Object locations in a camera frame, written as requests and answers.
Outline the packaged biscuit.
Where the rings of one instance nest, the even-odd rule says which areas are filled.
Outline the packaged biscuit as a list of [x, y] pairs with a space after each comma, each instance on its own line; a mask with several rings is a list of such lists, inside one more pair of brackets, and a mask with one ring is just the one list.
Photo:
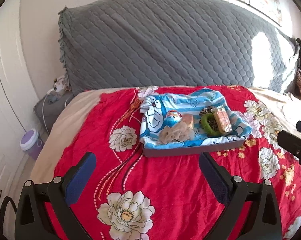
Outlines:
[[182, 122], [184, 122], [187, 127], [194, 128], [194, 116], [192, 114], [183, 114]]
[[229, 116], [223, 107], [216, 108], [213, 111], [213, 115], [217, 122], [218, 130], [221, 134], [229, 134], [232, 132], [233, 129], [230, 123]]

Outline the small items on stool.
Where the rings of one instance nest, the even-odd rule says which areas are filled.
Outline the small items on stool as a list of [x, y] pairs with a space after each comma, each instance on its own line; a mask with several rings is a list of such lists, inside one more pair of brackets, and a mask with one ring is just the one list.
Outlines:
[[57, 93], [61, 92], [62, 90], [69, 90], [69, 79], [64, 75], [56, 78], [54, 80], [53, 88]]

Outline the grey flat box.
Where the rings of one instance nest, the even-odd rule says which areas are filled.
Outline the grey flat box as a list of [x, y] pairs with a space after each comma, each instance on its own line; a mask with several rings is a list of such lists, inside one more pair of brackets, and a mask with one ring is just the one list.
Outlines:
[[170, 148], [163, 150], [145, 149], [143, 148], [143, 155], [145, 157], [171, 157], [180, 155], [192, 155], [201, 154], [203, 152], [217, 152], [229, 150], [232, 148], [238, 148], [243, 146], [245, 139], [233, 140], [222, 144], [204, 145], [196, 147], [181, 147], [181, 148]]

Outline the blue striped Doraemon cloth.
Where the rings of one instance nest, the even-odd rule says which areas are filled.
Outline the blue striped Doraemon cloth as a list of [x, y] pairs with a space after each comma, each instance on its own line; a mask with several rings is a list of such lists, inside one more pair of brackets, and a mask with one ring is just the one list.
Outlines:
[[224, 94], [209, 88], [189, 95], [148, 95], [140, 112], [140, 142], [146, 150], [220, 145], [247, 139], [253, 131]]

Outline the beige mesh hair net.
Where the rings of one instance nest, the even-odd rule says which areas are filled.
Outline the beige mesh hair net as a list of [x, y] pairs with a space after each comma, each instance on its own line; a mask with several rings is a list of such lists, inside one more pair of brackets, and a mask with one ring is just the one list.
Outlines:
[[165, 126], [159, 133], [159, 141], [162, 144], [168, 144], [173, 141], [183, 142], [194, 138], [194, 130], [183, 121], [176, 123], [173, 127]]

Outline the grey quilted headboard cover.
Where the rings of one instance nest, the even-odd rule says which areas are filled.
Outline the grey quilted headboard cover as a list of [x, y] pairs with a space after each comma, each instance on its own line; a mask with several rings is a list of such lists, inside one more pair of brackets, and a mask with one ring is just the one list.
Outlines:
[[222, 0], [100, 0], [59, 13], [74, 94], [148, 86], [294, 88], [299, 42]]

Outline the blue King egg toy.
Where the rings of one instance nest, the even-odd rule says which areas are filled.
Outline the blue King egg toy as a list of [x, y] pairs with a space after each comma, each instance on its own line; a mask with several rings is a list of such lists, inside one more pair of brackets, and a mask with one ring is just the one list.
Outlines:
[[169, 110], [164, 118], [165, 126], [173, 127], [182, 120], [182, 115], [176, 110]]

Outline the red floral bedspread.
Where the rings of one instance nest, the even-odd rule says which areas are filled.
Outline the red floral bedspread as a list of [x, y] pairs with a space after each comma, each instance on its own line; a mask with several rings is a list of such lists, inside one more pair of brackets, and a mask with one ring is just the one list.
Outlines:
[[[274, 186], [283, 238], [301, 226], [301, 166], [278, 147], [284, 129], [264, 103], [241, 86], [217, 86], [253, 129], [239, 148], [213, 152], [217, 163], [247, 182]], [[148, 158], [139, 141], [140, 97], [150, 89], [103, 93], [54, 169], [63, 176], [86, 152], [97, 159], [72, 210], [93, 239], [202, 239], [223, 205], [198, 166], [198, 156]]]

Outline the white wardrobe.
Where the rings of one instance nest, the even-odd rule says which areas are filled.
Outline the white wardrobe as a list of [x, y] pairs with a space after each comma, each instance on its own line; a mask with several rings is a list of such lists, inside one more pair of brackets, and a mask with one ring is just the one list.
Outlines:
[[5, 0], [0, 7], [0, 207], [6, 196], [18, 202], [33, 163], [20, 140], [40, 127], [33, 113], [38, 97], [21, 43], [20, 3]]

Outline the leopard print scrunchie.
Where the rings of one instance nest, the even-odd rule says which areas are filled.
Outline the leopard print scrunchie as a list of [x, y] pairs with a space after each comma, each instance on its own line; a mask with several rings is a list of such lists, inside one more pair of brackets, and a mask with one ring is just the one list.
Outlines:
[[217, 131], [217, 121], [215, 120], [213, 111], [215, 110], [214, 106], [204, 107], [200, 112], [199, 124], [202, 129], [210, 128], [213, 131]]

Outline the purple white bin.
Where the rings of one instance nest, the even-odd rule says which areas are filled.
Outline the purple white bin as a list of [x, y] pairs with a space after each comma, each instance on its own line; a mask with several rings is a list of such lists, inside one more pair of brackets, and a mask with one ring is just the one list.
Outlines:
[[27, 131], [20, 140], [20, 147], [32, 159], [37, 160], [44, 147], [44, 141], [36, 129]]

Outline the grey bedside stool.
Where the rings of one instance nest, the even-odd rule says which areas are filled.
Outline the grey bedside stool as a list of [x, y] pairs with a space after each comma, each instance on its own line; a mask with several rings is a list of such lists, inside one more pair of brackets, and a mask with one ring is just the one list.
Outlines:
[[73, 98], [71, 91], [66, 91], [63, 95], [51, 91], [34, 106], [34, 113], [48, 134], [50, 134], [58, 116]]

